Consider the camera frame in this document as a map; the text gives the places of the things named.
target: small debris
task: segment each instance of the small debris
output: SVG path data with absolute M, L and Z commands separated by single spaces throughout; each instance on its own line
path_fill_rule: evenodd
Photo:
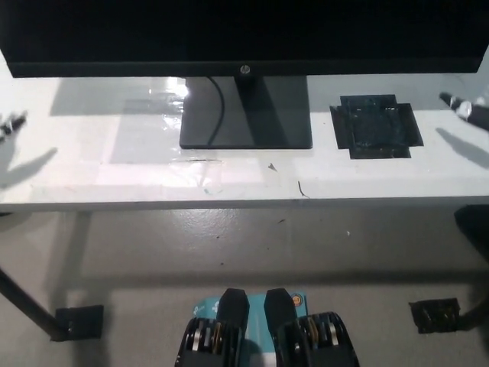
M 308 197 L 304 192 L 303 192 L 303 188 L 300 186 L 300 181 L 297 181 L 297 184 L 299 185 L 299 192 L 300 194 L 303 196 L 303 197 L 306 197 L 307 199 L 310 199 L 310 197 Z

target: table foot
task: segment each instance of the table foot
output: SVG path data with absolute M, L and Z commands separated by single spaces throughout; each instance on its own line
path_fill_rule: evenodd
M 54 318 L 61 328 L 67 330 L 67 333 L 58 338 L 51 338 L 51 340 L 66 342 L 100 339 L 102 337 L 103 317 L 103 306 L 59 308 L 56 310 Z

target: desk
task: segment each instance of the desk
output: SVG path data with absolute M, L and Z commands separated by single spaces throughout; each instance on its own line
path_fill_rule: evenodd
M 489 137 L 438 99 L 441 91 L 483 96 L 489 53 L 477 74 L 308 77 L 310 151 L 181 150 L 180 118 L 162 113 L 158 99 L 184 83 L 14 80 L 0 57 L 0 112 L 28 111 L 17 138 L 0 146 L 0 212 L 489 203 Z M 364 94 L 410 103 L 424 147 L 385 160 L 339 150 L 329 107 Z

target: black cable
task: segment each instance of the black cable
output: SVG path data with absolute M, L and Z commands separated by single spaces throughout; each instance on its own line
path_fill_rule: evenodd
M 215 126 L 214 131 L 212 132 L 211 137 L 209 138 L 209 141 L 207 141 L 207 145 L 212 145 L 212 143 L 215 140 L 215 137 L 217 136 L 217 133 L 222 127 L 222 123 L 224 122 L 224 114 L 225 114 L 226 107 L 224 101 L 224 94 L 222 94 L 222 90 L 219 84 L 211 76 L 207 76 L 206 78 L 209 79 L 212 84 L 214 84 L 214 87 L 217 90 L 217 93 L 219 94 L 219 98 L 221 99 L 221 115 L 219 116 L 219 120 L 217 121 L 217 125 Z

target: computer monitor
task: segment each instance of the computer monitor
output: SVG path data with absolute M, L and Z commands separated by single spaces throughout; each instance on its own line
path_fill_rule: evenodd
M 306 75 L 472 73 L 488 44 L 487 0 L 0 2 L 14 77 L 189 78 L 184 148 L 311 148 Z

